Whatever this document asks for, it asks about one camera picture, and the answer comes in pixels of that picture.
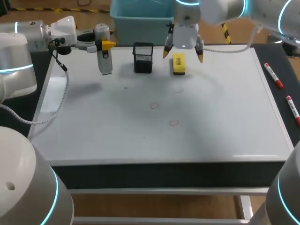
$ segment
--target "white table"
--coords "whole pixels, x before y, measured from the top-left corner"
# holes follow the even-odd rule
[[[239,49],[243,45],[211,46]],[[102,76],[95,54],[60,56],[70,74],[56,120],[35,126],[29,139],[52,166],[170,162],[284,161],[293,145],[254,49],[238,54],[183,52],[186,75],[172,75],[172,54],[153,52],[152,74],[135,74],[132,48],[112,49],[113,74]],[[35,120],[58,107],[64,72],[54,61]],[[71,190],[73,193],[265,194],[267,189],[180,188]],[[244,218],[250,219],[250,199]],[[77,223],[133,223],[132,219],[76,218]],[[223,220],[137,219],[148,224],[239,224]]]

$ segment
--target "teal plastic bin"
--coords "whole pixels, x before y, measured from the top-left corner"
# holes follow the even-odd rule
[[[174,0],[112,0],[110,15],[118,44],[164,45],[168,34],[166,24],[173,21]]]

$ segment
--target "robotic arm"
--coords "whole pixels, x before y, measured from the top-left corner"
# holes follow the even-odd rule
[[[174,0],[175,24],[169,25],[163,58],[173,46],[195,47],[203,61],[203,41],[198,35],[200,18],[217,25],[248,17],[277,38],[300,46],[300,1],[298,0]]]

